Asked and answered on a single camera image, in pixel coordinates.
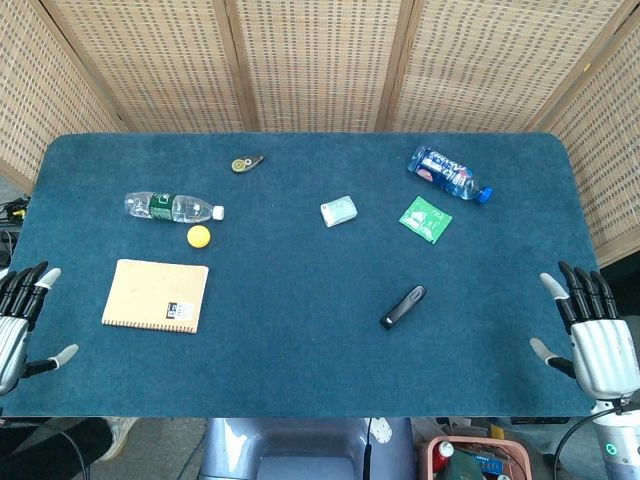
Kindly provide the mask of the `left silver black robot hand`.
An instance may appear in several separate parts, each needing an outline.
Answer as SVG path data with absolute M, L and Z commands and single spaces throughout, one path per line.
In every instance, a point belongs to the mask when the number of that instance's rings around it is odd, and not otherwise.
M 20 272 L 0 272 L 0 396 L 11 392 L 23 378 L 57 370 L 79 350 L 71 344 L 54 356 L 27 361 L 28 345 L 44 299 L 61 275 L 43 261 Z

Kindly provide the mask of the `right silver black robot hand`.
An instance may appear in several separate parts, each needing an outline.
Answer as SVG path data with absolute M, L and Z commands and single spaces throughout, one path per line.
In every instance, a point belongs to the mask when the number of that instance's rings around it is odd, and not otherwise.
M 611 287 L 597 271 L 558 263 L 566 284 L 543 272 L 568 335 L 572 357 L 564 358 L 538 338 L 529 344 L 547 366 L 574 379 L 597 401 L 629 399 L 640 390 L 640 362 L 629 326 L 619 314 Z

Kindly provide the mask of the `black stapler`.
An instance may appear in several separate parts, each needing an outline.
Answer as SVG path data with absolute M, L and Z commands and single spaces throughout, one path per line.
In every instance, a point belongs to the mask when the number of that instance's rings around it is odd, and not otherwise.
M 387 314 L 385 314 L 379 321 L 380 325 L 390 330 L 393 328 L 400 319 L 406 315 L 411 309 L 413 309 L 426 295 L 426 288 L 422 285 L 414 287 L 409 291 L 405 297 L 394 306 Z

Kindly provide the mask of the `yellow spiral notebook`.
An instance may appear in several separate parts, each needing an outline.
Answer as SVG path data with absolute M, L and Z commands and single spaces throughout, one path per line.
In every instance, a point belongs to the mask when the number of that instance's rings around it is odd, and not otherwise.
M 195 334 L 208 273 L 206 266 L 120 259 L 101 323 Z

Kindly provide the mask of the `black trouser leg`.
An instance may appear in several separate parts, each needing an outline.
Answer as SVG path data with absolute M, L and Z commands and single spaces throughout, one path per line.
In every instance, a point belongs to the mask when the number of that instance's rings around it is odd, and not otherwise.
M 35 430 L 33 426 L 0 429 L 0 480 L 73 480 L 81 473 L 76 449 L 62 434 L 19 450 Z M 101 418 L 81 421 L 65 433 L 85 465 L 97 461 L 114 444 L 112 430 Z

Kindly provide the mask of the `pink plastic basket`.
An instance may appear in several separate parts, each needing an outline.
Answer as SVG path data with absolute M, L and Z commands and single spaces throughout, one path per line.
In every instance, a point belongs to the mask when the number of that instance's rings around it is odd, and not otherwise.
M 533 480 L 527 451 L 517 442 L 469 436 L 438 436 L 418 448 L 419 480 L 440 480 L 441 472 L 432 472 L 432 450 L 441 442 L 450 442 L 455 450 L 473 456 L 484 480 Z

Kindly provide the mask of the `white sneaker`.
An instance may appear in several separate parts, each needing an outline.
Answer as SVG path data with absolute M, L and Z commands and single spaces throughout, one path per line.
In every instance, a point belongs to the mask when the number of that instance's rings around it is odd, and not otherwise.
M 124 447 L 131 428 L 139 420 L 138 417 L 105 417 L 104 420 L 108 424 L 112 443 L 110 448 L 100 458 L 100 461 L 108 461 L 116 457 Z

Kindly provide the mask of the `green book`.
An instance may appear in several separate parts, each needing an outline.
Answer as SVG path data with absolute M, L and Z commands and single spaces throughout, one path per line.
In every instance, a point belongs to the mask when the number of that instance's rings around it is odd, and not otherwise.
M 455 450 L 442 470 L 440 480 L 484 480 L 478 461 L 468 453 Z

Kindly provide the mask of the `red bottle in basket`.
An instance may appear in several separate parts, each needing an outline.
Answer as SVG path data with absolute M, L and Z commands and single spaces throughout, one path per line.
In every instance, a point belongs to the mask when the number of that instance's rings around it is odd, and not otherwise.
M 450 442 L 437 443 L 432 450 L 432 472 L 437 474 L 444 470 L 454 453 L 455 448 Z

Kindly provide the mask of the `clear bottle green label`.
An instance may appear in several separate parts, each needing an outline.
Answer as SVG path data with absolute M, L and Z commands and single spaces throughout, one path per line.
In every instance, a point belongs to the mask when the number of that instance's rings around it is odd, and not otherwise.
M 194 196 L 171 193 L 128 193 L 124 207 L 128 214 L 137 218 L 184 224 L 221 221 L 225 216 L 225 209 L 221 205 L 211 205 Z

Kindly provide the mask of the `green foil packet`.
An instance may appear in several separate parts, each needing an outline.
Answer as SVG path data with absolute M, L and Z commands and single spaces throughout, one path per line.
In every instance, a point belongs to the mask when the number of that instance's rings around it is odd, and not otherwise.
M 452 221 L 452 217 L 417 196 L 399 219 L 399 223 L 435 244 Z

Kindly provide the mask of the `white perforated plate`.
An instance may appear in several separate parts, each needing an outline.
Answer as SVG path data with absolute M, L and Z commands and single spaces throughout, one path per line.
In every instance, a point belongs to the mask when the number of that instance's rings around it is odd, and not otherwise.
M 380 444 L 386 444 L 391 440 L 392 429 L 384 417 L 371 417 L 368 425 L 368 438 L 374 438 Z

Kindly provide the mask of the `blue water bottle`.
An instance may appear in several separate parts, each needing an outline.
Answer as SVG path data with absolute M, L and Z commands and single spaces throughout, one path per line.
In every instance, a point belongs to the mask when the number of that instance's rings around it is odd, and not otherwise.
M 470 168 L 427 146 L 419 146 L 415 150 L 407 169 L 462 200 L 484 204 L 493 194 L 491 187 L 481 186 L 477 182 Z

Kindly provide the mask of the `blue felt table cover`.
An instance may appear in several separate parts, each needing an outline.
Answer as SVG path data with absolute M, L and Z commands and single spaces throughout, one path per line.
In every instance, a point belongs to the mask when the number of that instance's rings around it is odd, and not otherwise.
M 472 170 L 484 204 L 409 172 L 419 146 Z M 263 155 L 244 174 L 231 162 Z M 221 221 L 131 216 L 132 192 L 198 197 Z M 357 216 L 327 228 L 320 206 Z M 417 196 L 452 221 L 399 223 Z M 203 225 L 208 246 L 187 232 Z M 101 323 L 120 259 L 209 268 L 195 334 Z M 29 346 L 64 367 L 0 398 L 7 416 L 577 416 L 589 400 L 529 340 L 568 355 L 540 282 L 596 260 L 562 143 L 522 134 L 77 134 L 48 147 L 13 256 L 62 274 Z M 379 321 L 414 287 L 424 298 Z

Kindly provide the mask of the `blue-grey robot torso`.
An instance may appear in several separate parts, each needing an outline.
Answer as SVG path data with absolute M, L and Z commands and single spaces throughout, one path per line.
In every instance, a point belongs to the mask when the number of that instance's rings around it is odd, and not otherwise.
M 380 444 L 370 418 L 211 418 L 198 480 L 416 480 L 410 420 Z

